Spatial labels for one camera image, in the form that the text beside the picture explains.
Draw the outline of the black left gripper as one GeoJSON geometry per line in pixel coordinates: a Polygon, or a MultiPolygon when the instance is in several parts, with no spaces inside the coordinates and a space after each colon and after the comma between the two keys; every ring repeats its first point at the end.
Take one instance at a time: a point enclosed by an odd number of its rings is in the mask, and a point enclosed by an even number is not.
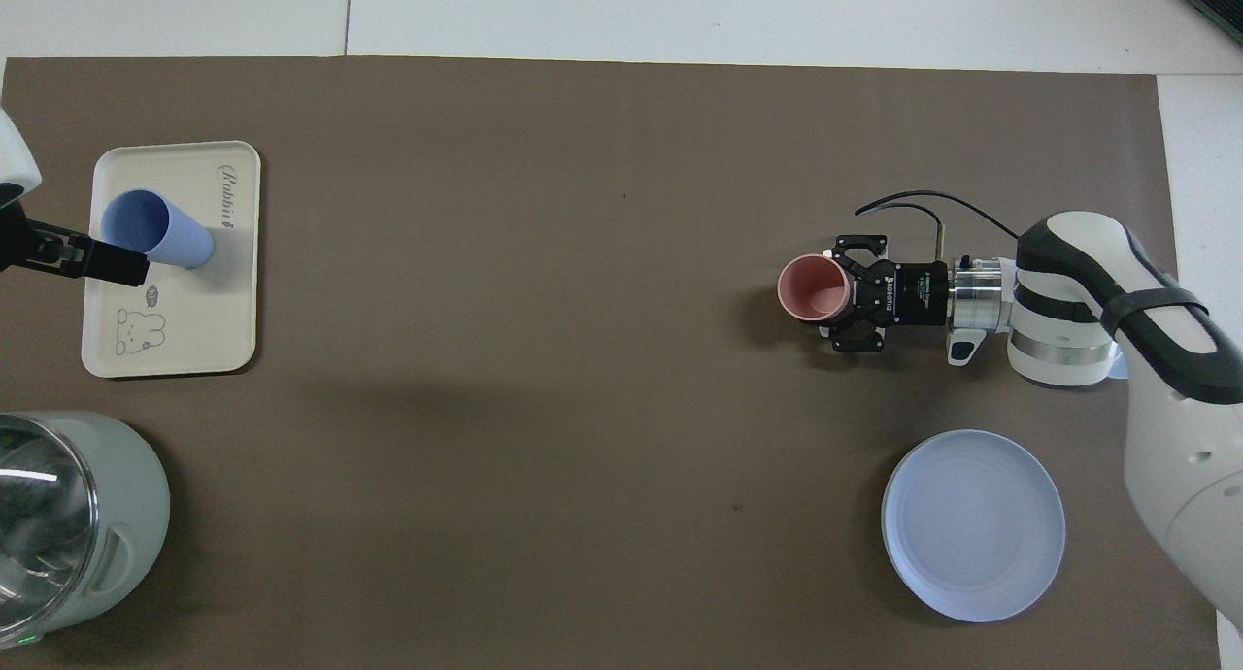
{"type": "Polygon", "coordinates": [[[116,285],[145,283],[150,259],[85,232],[29,221],[19,203],[25,191],[1,184],[1,272],[29,259],[29,268],[62,278],[93,278],[116,285]]]}

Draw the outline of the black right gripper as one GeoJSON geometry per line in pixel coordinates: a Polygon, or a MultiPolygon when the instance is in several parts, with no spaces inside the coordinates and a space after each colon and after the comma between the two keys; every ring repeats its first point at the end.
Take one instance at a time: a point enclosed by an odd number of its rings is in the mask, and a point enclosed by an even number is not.
{"type": "Polygon", "coordinates": [[[950,317],[950,268],[943,261],[896,264],[888,261],[888,236],[839,235],[825,257],[856,277],[856,310],[861,318],[820,323],[820,337],[842,354],[874,354],[885,347],[885,326],[943,326],[950,317]],[[851,257],[865,251],[874,264],[851,257]]]}

